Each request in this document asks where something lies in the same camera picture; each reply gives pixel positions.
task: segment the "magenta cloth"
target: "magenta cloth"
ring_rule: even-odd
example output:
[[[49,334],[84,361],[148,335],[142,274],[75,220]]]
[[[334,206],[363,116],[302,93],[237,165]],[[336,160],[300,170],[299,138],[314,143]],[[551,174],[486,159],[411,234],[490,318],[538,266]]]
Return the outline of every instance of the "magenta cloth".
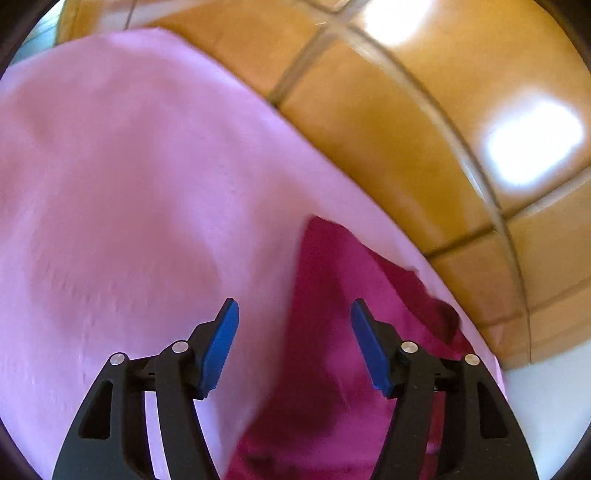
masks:
[[[366,480],[384,444],[394,401],[369,378],[350,322],[363,298],[373,315],[432,355],[473,353],[452,307],[413,272],[364,247],[342,226],[314,218],[304,234],[278,385],[249,428],[226,480]],[[428,459],[432,478],[443,434],[436,394]]]
[[[110,354],[154,355],[232,296],[235,343],[217,389],[196,404],[223,475],[281,372],[311,215],[415,272],[457,310],[502,384],[474,325],[392,220],[184,40],[158,29],[98,35],[9,68],[0,82],[0,418],[41,476],[51,477]],[[153,395],[147,408],[155,471],[168,478]]]

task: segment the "blue gripper pad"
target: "blue gripper pad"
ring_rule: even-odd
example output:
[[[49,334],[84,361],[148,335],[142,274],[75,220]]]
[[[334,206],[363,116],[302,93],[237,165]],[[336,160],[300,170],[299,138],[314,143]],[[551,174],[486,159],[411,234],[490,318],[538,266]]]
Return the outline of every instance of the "blue gripper pad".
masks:
[[[351,323],[374,387],[381,390],[384,397],[390,398],[394,385],[390,379],[388,355],[380,345],[372,326],[377,322],[361,299],[355,300],[351,306]]]
[[[238,329],[238,303],[233,299],[227,299],[220,310],[215,322],[218,326],[209,343],[209,347],[203,355],[201,380],[199,393],[203,398],[217,387],[222,369],[228,358],[230,347]]]

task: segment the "dark pink fabric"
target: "dark pink fabric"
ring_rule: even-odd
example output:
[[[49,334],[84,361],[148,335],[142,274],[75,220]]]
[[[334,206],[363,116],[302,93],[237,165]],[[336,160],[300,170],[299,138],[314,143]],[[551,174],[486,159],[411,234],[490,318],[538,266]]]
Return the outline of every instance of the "dark pink fabric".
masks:
[[[452,307],[432,298],[416,275],[364,247],[344,227],[320,218],[304,235],[287,326],[280,381],[247,431],[226,480],[369,478],[394,409],[374,389],[350,324],[350,306],[374,316],[433,355],[460,359],[473,349]],[[436,394],[430,478],[443,428]]]

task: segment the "white wall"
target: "white wall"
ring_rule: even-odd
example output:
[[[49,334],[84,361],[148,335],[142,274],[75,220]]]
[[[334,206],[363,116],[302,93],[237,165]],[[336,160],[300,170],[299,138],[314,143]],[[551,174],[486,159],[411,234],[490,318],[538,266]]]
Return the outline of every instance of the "white wall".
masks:
[[[563,465],[591,423],[591,341],[505,373],[507,395],[540,480]]]

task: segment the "tile grout line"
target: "tile grout line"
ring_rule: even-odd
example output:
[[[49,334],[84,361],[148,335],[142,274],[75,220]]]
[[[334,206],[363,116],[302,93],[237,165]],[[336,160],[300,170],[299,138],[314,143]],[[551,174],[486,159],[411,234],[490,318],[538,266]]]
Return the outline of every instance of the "tile grout line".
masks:
[[[567,334],[567,335],[568,335],[569,333],[576,332],[577,330],[580,330],[580,329],[581,329],[581,327],[585,327],[585,326],[587,326],[587,325],[588,325],[588,322],[582,321],[582,322],[580,322],[580,323],[576,323],[575,325],[571,325],[570,327],[568,327],[568,328],[566,328],[566,329],[562,330],[560,333],[561,333],[561,334]],[[554,338],[550,337],[550,338],[547,338],[547,339],[544,339],[544,340],[539,340],[539,341],[537,341],[535,344],[536,344],[537,346],[544,346],[544,345],[548,345],[549,343],[552,343],[552,341],[553,341],[553,340],[554,340]],[[570,348],[575,348],[575,347],[577,347],[578,345],[581,345],[581,343],[578,343],[578,344],[576,344],[576,345],[573,345],[573,346],[571,346]]]
[[[447,113],[445,113],[435,98],[424,88],[423,84],[396,57],[390,52],[385,51],[382,45],[368,37],[364,32],[348,25],[348,22],[370,1],[349,0],[337,12],[327,14],[321,7],[304,0],[304,3],[313,9],[316,14],[324,14],[326,17],[326,26],[319,30],[300,51],[299,55],[287,68],[275,85],[275,88],[268,95],[267,100],[275,107],[279,107],[311,65],[336,39],[341,39],[348,43],[362,57],[376,65],[398,85],[402,86],[442,134],[454,152],[456,160],[460,164],[474,191],[485,204],[493,225],[493,231],[497,234],[505,251],[505,257],[509,263],[511,276],[516,289],[515,293],[518,296],[521,310],[525,314],[528,332],[528,360],[531,363],[531,319],[525,280],[519,264],[515,243],[498,199],[496,198],[496,194],[468,143],[453,121],[447,116]]]
[[[507,223],[510,223],[512,220],[517,220],[524,216],[537,213],[552,205],[553,203],[560,201],[562,198],[566,197],[569,193],[576,190],[582,184],[586,183],[589,180],[591,180],[591,158],[587,162],[587,166],[585,168],[575,173],[574,176],[570,177],[563,184],[557,186],[555,189],[542,195],[541,197],[536,198],[524,207],[518,208],[510,215],[504,215],[505,221]],[[459,238],[458,240],[450,242],[447,245],[443,245],[440,248],[437,248],[427,254],[424,254],[425,258],[429,261],[434,261],[439,257],[453,252],[454,250],[465,247],[470,242],[484,238],[493,231],[494,229],[492,227],[479,229],[474,233],[465,235]]]
[[[562,301],[562,300],[565,300],[569,297],[575,296],[575,295],[581,293],[583,290],[585,290],[589,286],[591,286],[591,275],[588,275],[587,277],[582,278],[574,285],[570,285],[569,287],[560,290],[558,293],[552,295],[551,297],[549,297],[545,300],[542,300],[541,302],[537,303],[536,305],[531,306],[530,313],[535,314],[537,312],[540,312],[540,311],[552,306],[554,303],[556,303],[558,301]],[[495,319],[491,322],[475,323],[474,325],[476,327],[488,328],[488,327],[494,327],[497,325],[503,325],[505,323],[513,322],[514,320],[516,320],[518,318],[519,318],[519,315],[512,314],[512,315],[500,317],[500,318]]]
[[[286,68],[285,72],[274,86],[273,90],[267,96],[267,101],[278,108],[296,84],[310,70],[318,58],[326,52],[330,46],[337,40],[337,35],[330,30],[330,26],[335,21],[348,22],[351,20],[367,3],[371,0],[345,0],[337,3],[337,6],[343,4],[337,11],[328,12],[320,5],[316,5],[310,0],[300,0],[298,3],[305,5],[309,16],[318,16],[323,20],[321,27],[310,41],[300,50],[295,60]]]
[[[356,28],[340,25],[338,22],[332,24],[330,28],[336,30],[336,33],[341,39],[345,40],[362,57],[371,61],[401,86],[415,101],[423,113],[428,116],[430,121],[439,130],[449,147],[454,152],[454,156],[464,171],[464,174],[470,181],[475,192],[484,202],[493,224],[493,230],[496,232],[503,245],[506,260],[508,261],[512,272],[516,294],[519,298],[519,303],[527,322],[529,347],[528,359],[531,363],[532,341],[530,311],[527,302],[524,277],[517,257],[513,238],[505,222],[498,200],[486,174],[481,169],[476,156],[453,121],[447,116],[435,98],[433,98],[418,79],[416,79],[396,57],[386,51],[384,47],[374,41],[374,39],[368,37],[364,32],[361,32]]]
[[[129,15],[127,15],[127,20],[125,20],[125,26],[123,27],[123,30],[127,30],[129,28],[129,23],[131,22],[131,17],[134,14],[135,7],[137,6],[137,4],[138,0],[134,0],[131,4],[131,8],[129,9]]]

